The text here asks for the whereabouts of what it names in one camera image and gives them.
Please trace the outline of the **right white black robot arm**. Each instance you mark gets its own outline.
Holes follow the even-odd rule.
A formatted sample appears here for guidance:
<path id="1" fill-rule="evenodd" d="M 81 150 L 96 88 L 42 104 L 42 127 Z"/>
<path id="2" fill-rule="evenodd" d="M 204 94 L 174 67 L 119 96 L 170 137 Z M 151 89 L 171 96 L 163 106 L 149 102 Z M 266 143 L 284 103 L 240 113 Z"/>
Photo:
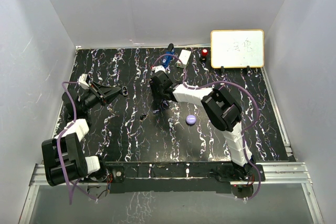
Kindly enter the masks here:
<path id="1" fill-rule="evenodd" d="M 202 106 L 212 125 L 222 132 L 230 151 L 234 177 L 247 180 L 253 174 L 250 165 L 253 155 L 244 140 L 242 108 L 223 85 L 216 83 L 206 87 L 174 83 L 160 70 L 150 79 L 153 97 L 180 103 Z"/>

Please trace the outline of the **black earbud charging case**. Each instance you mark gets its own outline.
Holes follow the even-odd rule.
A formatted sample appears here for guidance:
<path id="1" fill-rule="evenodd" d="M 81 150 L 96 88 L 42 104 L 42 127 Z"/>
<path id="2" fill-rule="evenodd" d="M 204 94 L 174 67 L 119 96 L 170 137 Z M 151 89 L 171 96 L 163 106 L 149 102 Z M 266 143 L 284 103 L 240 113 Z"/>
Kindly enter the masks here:
<path id="1" fill-rule="evenodd" d="M 122 87 L 122 95 L 124 97 L 127 97 L 128 96 L 128 88 L 126 86 L 123 86 Z"/>

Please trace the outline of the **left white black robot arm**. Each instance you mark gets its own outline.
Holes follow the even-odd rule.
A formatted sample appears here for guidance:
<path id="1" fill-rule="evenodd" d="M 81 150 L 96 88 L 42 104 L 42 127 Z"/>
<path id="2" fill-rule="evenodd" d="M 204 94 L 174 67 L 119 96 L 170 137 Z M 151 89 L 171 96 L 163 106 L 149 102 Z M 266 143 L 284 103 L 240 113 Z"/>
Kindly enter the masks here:
<path id="1" fill-rule="evenodd" d="M 80 142 L 89 133 L 89 110 L 96 105 L 106 106 L 119 95 L 128 96 L 125 86 L 104 86 L 94 81 L 77 82 L 83 95 L 65 89 L 62 101 L 66 107 L 66 126 L 54 138 L 41 144 L 47 182 L 56 186 L 91 175 L 96 181 L 108 177 L 108 168 L 97 155 L 85 156 Z"/>

